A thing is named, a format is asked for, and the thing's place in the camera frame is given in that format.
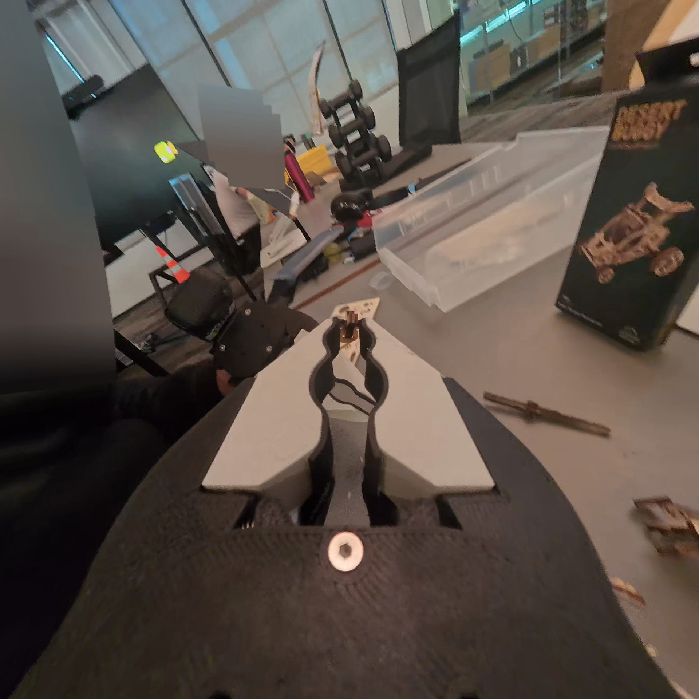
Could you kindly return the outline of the black dumbbell rack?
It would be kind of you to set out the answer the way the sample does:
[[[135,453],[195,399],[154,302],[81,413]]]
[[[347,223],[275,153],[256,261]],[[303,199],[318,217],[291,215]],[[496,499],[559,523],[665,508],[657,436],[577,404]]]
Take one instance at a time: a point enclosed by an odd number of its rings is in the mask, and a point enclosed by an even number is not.
[[[336,97],[318,99],[320,115],[336,148],[341,191],[379,186],[387,177],[387,165],[392,159],[389,140],[374,134],[375,114],[371,107],[362,104],[362,97],[362,84],[353,80]]]

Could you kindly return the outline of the wooden buggy model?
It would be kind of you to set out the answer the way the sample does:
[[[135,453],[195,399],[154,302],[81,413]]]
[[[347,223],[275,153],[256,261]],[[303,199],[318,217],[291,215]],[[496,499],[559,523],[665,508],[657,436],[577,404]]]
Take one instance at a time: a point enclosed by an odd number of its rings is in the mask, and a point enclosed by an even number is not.
[[[698,560],[698,509],[666,495],[634,499],[635,515],[661,556]]]

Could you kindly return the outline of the striped orange traffic cone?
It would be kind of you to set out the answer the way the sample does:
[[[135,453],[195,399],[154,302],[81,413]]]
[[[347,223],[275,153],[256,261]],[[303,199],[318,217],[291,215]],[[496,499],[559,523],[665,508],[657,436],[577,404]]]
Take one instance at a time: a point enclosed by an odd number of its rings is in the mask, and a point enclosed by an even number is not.
[[[170,251],[162,247],[159,244],[155,245],[156,251],[159,256],[163,259],[163,262],[169,271],[169,275],[178,283],[185,283],[189,278],[190,274],[186,271],[179,262],[171,255]]]

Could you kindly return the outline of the dark model kit box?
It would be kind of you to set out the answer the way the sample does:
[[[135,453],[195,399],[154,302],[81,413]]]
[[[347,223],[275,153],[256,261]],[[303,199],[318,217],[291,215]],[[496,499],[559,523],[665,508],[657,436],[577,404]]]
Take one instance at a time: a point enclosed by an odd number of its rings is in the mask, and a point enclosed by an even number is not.
[[[698,38],[637,60],[644,85],[616,102],[555,305],[647,351],[698,286]]]

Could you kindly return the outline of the dark wooden gear axle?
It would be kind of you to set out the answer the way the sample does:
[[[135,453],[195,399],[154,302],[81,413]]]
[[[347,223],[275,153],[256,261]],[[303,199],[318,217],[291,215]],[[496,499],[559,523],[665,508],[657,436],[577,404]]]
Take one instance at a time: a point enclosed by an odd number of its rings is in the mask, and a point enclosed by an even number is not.
[[[483,392],[483,398],[487,403],[492,404],[497,408],[501,408],[512,413],[518,413],[529,423],[541,422],[554,424],[566,427],[568,429],[573,429],[575,431],[596,435],[601,438],[610,438],[612,434],[611,429],[603,424],[591,422],[577,416],[567,415],[557,410],[543,407],[531,400],[515,400],[513,398],[493,394],[492,392],[488,391]]]

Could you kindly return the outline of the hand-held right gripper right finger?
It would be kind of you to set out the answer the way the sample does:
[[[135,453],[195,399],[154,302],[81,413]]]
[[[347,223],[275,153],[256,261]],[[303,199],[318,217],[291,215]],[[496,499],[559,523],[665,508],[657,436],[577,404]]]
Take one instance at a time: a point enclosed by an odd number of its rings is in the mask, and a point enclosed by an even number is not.
[[[398,506],[491,494],[495,481],[442,374],[372,319],[361,320],[368,421],[362,494],[370,520]]]

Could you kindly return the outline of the large black screen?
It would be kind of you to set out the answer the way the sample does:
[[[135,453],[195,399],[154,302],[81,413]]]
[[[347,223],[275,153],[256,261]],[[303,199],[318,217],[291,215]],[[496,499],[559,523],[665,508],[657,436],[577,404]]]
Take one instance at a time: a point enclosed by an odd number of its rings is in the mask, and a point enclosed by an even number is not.
[[[87,177],[103,249],[173,212],[179,199],[169,181],[191,175],[211,180],[202,163],[179,150],[164,162],[160,143],[195,142],[157,72],[145,64],[118,83],[96,90],[97,76],[63,96],[75,144]]]

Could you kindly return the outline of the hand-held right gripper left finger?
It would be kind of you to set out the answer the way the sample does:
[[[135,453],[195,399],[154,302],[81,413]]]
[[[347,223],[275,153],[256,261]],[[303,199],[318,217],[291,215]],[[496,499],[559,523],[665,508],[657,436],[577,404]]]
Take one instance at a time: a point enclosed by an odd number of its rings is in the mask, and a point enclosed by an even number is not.
[[[324,521],[335,486],[323,407],[336,383],[341,320],[320,323],[313,350],[289,348],[253,380],[206,472],[206,491],[275,498],[299,521]]]

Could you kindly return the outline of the grey long case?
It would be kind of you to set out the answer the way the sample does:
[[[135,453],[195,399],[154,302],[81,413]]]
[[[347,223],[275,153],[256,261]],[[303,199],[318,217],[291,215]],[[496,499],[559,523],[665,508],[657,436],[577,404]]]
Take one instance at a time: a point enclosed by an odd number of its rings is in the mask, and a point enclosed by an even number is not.
[[[294,298],[301,276],[323,257],[324,250],[335,243],[344,232],[343,225],[336,225],[307,242],[294,252],[287,262],[271,277],[270,293],[266,302],[271,305],[289,305]]]

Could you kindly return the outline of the clear plastic bin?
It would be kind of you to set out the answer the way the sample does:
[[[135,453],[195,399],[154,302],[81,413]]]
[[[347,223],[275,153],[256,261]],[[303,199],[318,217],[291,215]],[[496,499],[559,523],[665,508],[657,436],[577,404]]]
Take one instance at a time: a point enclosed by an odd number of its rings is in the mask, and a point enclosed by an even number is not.
[[[519,133],[373,219],[383,265],[449,312],[569,248],[608,126]]]

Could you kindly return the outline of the wooden sheet piece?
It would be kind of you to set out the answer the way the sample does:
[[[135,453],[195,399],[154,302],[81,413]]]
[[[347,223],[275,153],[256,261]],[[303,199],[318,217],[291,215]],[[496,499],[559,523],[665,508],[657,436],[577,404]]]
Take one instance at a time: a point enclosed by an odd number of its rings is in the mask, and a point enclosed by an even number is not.
[[[380,305],[380,297],[373,297],[359,301],[352,301],[337,305],[331,316],[341,321],[346,321],[348,317],[360,319],[373,319]]]

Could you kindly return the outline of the magenta water bottle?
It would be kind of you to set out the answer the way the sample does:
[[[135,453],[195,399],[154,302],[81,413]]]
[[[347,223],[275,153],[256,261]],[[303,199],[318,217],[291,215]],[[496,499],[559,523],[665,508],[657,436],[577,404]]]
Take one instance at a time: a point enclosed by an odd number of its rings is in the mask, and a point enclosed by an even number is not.
[[[306,204],[312,201],[315,198],[314,189],[303,172],[295,152],[288,145],[284,146],[284,166],[290,182],[299,194],[301,202]]]

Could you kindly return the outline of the wooden pillar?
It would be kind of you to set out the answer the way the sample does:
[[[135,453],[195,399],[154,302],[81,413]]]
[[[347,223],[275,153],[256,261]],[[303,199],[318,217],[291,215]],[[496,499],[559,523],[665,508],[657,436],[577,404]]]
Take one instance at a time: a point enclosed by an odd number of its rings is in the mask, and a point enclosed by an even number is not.
[[[658,24],[670,1],[607,1],[607,21],[601,91],[620,92],[642,87],[637,54]]]

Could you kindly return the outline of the yellow plastic bin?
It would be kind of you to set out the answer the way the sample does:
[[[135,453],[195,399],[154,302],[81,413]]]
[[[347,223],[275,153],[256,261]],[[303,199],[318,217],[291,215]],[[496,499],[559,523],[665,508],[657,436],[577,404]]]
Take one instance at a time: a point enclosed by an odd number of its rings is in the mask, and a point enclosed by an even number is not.
[[[319,176],[324,176],[336,167],[326,145],[313,147],[310,150],[297,154],[295,157],[304,174],[313,172]]]

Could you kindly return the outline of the black headphones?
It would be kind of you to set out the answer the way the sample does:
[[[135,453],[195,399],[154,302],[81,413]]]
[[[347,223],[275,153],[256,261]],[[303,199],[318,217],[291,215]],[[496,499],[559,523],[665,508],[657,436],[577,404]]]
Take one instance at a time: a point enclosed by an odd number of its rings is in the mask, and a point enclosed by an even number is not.
[[[373,191],[370,188],[342,191],[331,201],[330,214],[337,224],[356,222],[373,209],[373,200]]]

